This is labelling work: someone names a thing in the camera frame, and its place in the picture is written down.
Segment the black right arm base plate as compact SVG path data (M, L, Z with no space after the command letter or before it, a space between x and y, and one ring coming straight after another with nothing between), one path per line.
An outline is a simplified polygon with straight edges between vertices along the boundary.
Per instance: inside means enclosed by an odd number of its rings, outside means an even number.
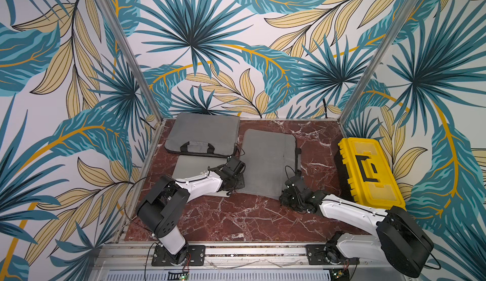
M305 246L309 265L356 265L358 258L346 258L332 244L308 244Z

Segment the grey zippered laptop bag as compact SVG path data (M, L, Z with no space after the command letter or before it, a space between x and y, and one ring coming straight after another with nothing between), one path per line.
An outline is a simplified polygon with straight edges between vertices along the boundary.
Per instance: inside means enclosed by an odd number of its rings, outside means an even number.
M226 158L235 153L240 118L181 113L165 142L169 153Z

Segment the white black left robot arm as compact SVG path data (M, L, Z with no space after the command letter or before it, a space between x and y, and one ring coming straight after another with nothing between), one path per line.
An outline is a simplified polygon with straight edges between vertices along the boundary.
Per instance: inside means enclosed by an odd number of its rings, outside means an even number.
M173 178L162 175L154 187L139 201L137 217L175 262L186 257L188 243L177 227L186 204L216 192L228 195L244 187L246 164L230 157L217 167L209 167L200 175Z

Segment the silver apple laptop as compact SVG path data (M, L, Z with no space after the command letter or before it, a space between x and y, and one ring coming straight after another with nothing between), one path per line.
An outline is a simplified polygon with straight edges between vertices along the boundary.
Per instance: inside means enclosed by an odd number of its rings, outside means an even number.
M210 172L210 168L224 165L225 158L210 158L202 156L179 156L172 178L177 185L188 190L192 201L201 196L229 197L226 191L219 191L222 185L221 177Z

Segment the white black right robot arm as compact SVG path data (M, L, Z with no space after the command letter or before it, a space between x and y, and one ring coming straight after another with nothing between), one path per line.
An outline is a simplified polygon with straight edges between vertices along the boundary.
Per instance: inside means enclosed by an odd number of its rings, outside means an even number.
M311 265L358 264L369 259L417 278L432 257L434 243L400 207L372 208L325 191L312 191L299 176L285 182L279 201L299 213L338 220L365 232L363 235L336 232L325 244L307 246Z

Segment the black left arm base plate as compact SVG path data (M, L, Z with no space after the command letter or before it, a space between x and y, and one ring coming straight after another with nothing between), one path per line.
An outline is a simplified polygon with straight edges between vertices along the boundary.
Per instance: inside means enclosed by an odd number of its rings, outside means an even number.
M154 250L151 265L153 267L168 267L189 265L202 267L205 263L206 246L186 244L178 253L171 254L164 246L157 245Z

